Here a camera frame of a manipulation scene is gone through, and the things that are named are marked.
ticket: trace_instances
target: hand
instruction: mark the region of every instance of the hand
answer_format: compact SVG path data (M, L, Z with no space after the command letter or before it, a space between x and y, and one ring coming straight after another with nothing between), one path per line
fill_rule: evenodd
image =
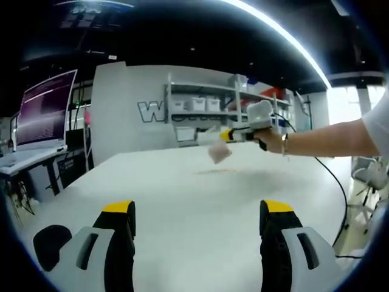
M267 150L273 153L281 153L281 135L272 128L258 130L254 133L255 139L260 139L266 144Z

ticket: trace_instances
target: white table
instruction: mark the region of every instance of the white table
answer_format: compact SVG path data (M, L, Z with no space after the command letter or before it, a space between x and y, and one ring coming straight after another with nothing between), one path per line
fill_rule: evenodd
M289 203L330 244L345 211L340 187L314 159L234 144L214 165L204 147L119 154L47 203L22 235L50 224L92 226L106 204L136 202L135 291L259 291L259 210ZM346 191L350 158L323 159Z

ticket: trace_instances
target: computer monitor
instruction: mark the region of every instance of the computer monitor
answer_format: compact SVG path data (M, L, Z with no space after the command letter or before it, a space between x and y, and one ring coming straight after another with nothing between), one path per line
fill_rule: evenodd
M65 140L67 109L76 73L77 70L62 73L25 91L16 146Z

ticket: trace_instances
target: led light strip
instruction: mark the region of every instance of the led light strip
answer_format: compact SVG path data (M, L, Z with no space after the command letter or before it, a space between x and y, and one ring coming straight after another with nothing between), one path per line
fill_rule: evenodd
M53 6L59 6L59 5L63 5L63 4L69 4L69 3L82 3L82 2L90 2L90 3L93 3L93 2L101 2L101 3L109 3L109 4L118 4L118 5L122 5L122 6L127 6L127 7L134 7L133 5L131 4L127 4L127 3L122 3L122 2L116 2L116 1L107 1L107 0L70 0L70 1L64 1L64 2L61 2L61 3L57 3L57 4L54 4Z
M329 83L326 75L323 73L323 71L320 69L319 65L316 63L316 61L312 58L312 56L308 53L308 51L289 33L287 32L282 26L280 26L278 23L276 23L273 19L268 17L263 12L260 12L259 10L255 9L254 7L240 1L240 0L220 0L222 2L229 3L231 5L234 5L235 7L242 9L246 11L247 13L250 13L251 15L255 16L259 20L266 23L268 26L276 30L280 35L282 35L288 42L290 42L295 48L305 57L305 59L308 60L308 62L312 65L312 67L316 70L320 78L323 80L324 84L327 86L327 88L332 88L331 84Z

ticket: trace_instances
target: black ceiling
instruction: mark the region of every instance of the black ceiling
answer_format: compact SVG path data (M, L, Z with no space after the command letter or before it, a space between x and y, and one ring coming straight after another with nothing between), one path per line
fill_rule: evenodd
M34 10L35 17L25 12L28 23L19 31L19 50L13 54L17 61L12 66L16 69L10 68L14 70L9 81L1 85L1 102L7 99L8 104L2 106L0 114L17 111L23 90L49 75L79 68L78 78L91 79L97 64L110 62L109 55L125 60L128 66L209 68L291 89L317 78L309 63L284 38L228 3L120 2L134 7L88 2L31 6L38 9ZM380 70L377 54L362 29L350 18L340 16L330 0L246 2L296 37L325 74ZM318 88L325 88L322 82Z

